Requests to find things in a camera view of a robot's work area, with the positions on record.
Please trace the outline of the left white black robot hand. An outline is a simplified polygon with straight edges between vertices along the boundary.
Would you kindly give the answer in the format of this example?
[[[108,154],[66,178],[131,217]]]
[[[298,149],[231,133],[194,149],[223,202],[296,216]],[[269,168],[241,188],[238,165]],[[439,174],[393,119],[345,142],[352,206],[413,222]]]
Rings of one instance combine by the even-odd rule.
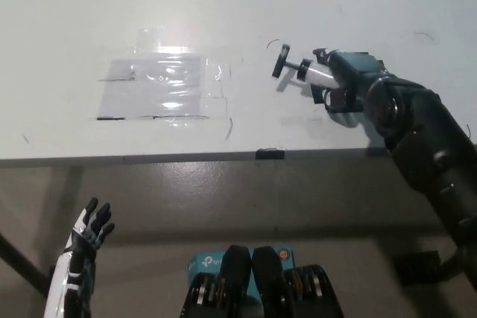
[[[54,267],[44,317],[91,317],[96,257],[115,229],[109,203],[93,197],[79,214]]]

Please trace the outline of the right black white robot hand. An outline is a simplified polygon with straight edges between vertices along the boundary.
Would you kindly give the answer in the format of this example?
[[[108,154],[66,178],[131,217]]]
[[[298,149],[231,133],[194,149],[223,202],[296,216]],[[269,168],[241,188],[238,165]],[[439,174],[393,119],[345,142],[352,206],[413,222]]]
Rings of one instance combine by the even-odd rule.
[[[364,77],[385,70],[384,63],[367,52],[330,51],[316,48],[314,74],[309,81],[329,114],[363,111],[359,93]]]

